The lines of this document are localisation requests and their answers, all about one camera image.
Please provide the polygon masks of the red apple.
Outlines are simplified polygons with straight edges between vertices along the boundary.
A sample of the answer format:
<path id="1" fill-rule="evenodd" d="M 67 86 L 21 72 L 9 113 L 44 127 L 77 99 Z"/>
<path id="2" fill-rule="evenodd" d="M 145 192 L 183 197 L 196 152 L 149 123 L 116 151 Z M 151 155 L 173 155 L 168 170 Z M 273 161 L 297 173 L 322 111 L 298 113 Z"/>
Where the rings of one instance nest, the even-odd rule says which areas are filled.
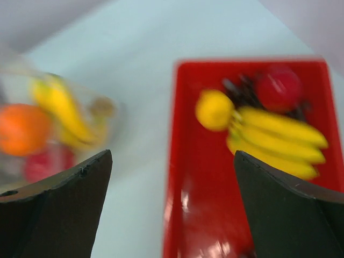
<path id="1" fill-rule="evenodd" d="M 65 145 L 54 145 L 38 154 L 27 157 L 24 164 L 24 177 L 35 183 L 73 167 L 75 155 Z"/>

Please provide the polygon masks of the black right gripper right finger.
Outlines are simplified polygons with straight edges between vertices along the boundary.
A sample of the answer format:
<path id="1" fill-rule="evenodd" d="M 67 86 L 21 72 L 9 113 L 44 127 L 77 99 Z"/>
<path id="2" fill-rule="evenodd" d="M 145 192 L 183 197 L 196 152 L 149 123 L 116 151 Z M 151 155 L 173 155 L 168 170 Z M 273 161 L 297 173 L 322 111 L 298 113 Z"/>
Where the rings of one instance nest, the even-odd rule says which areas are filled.
<path id="1" fill-rule="evenodd" d="M 343 193 L 243 151 L 234 169 L 257 257 L 343 257 Z"/>

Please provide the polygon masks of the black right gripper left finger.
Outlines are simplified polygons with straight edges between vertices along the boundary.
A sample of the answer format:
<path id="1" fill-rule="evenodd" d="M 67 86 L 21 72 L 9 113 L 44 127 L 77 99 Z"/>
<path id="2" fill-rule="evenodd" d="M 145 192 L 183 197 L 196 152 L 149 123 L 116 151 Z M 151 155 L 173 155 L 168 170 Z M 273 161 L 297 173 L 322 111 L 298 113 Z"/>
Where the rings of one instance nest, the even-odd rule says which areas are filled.
<path id="1" fill-rule="evenodd" d="M 1 194 L 1 257 L 90 257 L 112 170 L 104 150 Z"/>

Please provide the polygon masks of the curved yellow banana bunch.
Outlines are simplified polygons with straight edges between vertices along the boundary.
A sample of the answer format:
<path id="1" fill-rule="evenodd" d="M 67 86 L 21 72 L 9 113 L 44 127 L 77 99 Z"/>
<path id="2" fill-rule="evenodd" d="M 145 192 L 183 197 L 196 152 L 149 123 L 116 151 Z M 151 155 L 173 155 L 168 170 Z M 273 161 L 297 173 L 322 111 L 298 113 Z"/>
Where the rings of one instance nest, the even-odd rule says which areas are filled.
<path id="1" fill-rule="evenodd" d="M 98 148 L 109 136 L 116 106 L 107 97 L 95 97 L 84 113 L 70 83 L 55 74 L 34 77 L 33 100 L 56 121 L 59 141 L 78 151 Z"/>

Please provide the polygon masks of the orange fruit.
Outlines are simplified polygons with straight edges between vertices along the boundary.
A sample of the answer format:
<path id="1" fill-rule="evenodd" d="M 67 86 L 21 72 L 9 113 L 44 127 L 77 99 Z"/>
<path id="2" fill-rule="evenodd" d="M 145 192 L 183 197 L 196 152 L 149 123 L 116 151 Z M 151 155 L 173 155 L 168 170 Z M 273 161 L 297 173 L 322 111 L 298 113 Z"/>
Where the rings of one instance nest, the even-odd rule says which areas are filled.
<path id="1" fill-rule="evenodd" d="M 5 104 L 1 107 L 1 151 L 7 155 L 28 156 L 47 145 L 52 119 L 40 107 Z"/>

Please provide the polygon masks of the clear pink-dotted zip bag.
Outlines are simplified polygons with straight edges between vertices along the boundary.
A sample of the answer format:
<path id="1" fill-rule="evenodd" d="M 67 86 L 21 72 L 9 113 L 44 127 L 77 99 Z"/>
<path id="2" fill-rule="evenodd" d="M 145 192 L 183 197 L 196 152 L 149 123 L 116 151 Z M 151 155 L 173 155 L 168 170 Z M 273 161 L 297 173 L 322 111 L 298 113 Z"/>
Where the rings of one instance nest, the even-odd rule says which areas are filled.
<path id="1" fill-rule="evenodd" d="M 28 60 L 23 56 L 14 53 L 12 51 L 2 49 L 1 50 L 1 107 L 5 104 L 29 104 L 40 107 L 32 98 L 31 86 L 34 77 L 44 77 L 48 72 L 44 72 L 36 69 Z M 66 79 L 71 87 L 74 95 L 78 99 L 80 106 L 84 113 L 88 113 L 87 107 L 95 97 L 107 97 L 104 94 L 96 91 L 87 89 L 78 84 L 71 82 Z M 123 106 L 116 99 L 107 97 L 113 101 L 116 106 L 114 116 L 110 120 L 109 136 L 106 141 L 101 144 L 98 148 L 79 151 L 65 145 L 59 141 L 56 133 L 56 121 L 50 113 L 41 108 L 46 112 L 52 119 L 52 133 L 47 141 L 47 145 L 44 149 L 39 152 L 33 153 L 38 154 L 54 145 L 65 145 L 73 151 L 75 155 L 75 164 L 78 164 L 86 158 L 96 154 L 97 152 L 110 146 L 116 137 L 118 128 L 122 123 L 122 111 Z M 13 156 L 7 155 L 1 151 L 1 192 L 6 192 L 18 187 L 26 186 L 30 184 L 24 177 L 24 164 L 28 156 Z"/>

